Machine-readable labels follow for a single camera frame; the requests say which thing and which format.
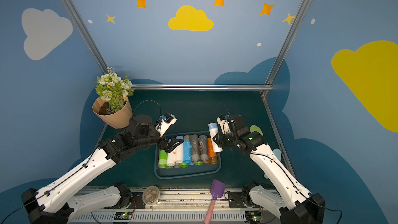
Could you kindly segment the grey trash bag roll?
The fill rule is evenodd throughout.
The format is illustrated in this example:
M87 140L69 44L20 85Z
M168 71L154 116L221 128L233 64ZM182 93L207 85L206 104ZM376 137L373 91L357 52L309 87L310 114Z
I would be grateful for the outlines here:
M200 145L200 160L201 160L201 162L204 164L209 163L207 136L205 136L205 135L199 136L199 145Z
M197 134L190 135L191 143L191 161L197 163L200 161L199 137Z

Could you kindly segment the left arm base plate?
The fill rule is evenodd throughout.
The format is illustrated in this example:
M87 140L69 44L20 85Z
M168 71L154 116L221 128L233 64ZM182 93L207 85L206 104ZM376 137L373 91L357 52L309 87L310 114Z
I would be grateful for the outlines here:
M142 192L132 192L122 195L117 206L119 208L143 209L146 204L144 203Z

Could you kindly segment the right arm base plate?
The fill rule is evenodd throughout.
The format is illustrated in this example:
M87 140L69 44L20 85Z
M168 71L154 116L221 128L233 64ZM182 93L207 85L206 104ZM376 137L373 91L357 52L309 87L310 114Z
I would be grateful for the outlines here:
M226 193L226 198L230 208L253 208L255 205L251 201L249 194L244 192L232 192Z

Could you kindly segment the dark teal storage box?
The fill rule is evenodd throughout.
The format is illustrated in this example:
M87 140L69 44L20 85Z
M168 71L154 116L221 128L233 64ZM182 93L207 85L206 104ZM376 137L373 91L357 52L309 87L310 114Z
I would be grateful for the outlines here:
M218 163L217 164L203 164L203 165L192 165L187 166L186 168L160 168L158 167L159 162L159 149L155 147L155 159L154 159L154 173L155 176L159 179L177 179L177 178L186 178L186 177L194 177L194 176L202 176L202 175L210 175L217 173L222 166L221 156L218 155Z

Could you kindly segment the orange trash bag roll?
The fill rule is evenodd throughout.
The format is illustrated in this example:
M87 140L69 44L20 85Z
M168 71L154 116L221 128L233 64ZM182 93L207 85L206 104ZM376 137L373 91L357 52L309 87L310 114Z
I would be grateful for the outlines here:
M218 163L218 156L217 156L217 154L214 152L211 138L208 138L208 139L207 139L207 147L208 147L209 163L210 163L210 164L217 164L217 163Z

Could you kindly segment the blue trash bag roll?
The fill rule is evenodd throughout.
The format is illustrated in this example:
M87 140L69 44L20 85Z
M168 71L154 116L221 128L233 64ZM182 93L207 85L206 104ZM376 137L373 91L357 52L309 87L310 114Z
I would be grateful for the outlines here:
M192 163L191 160L191 142L190 142L190 136L185 135L183 137L184 142L183 142L183 163L186 163L190 165Z

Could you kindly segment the white trash bag roll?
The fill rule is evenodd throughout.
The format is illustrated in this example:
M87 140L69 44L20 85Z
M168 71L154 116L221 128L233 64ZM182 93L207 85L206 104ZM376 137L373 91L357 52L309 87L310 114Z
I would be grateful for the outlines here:
M183 136L177 136L176 139L182 140L182 143L175 149L175 164L180 165L183 163Z
M166 166L167 167L174 167L175 166L175 153L174 152L168 153Z

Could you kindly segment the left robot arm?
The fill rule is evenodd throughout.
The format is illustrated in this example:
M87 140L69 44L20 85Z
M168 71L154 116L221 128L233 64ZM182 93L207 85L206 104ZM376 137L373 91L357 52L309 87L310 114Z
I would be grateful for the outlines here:
M87 159L65 175L41 189L25 191L21 199L30 223L67 224L101 208L128 208L133 196L123 183L83 196L75 194L103 172L132 156L137 148L157 145L166 153L173 151L183 140L168 139L164 134L176 121L169 113L160 116L156 126L147 115L132 117L123 132L101 142Z

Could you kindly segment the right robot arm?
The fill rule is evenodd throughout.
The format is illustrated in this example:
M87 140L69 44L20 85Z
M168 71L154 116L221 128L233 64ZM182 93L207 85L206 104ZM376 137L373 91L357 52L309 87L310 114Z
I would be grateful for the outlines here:
M279 218L282 224L321 224L325 200L312 194L288 171L258 131L251 132L242 116L220 116L208 125L215 152L226 146L237 147L248 154L276 188L271 193L261 185L246 187L248 203L259 205Z

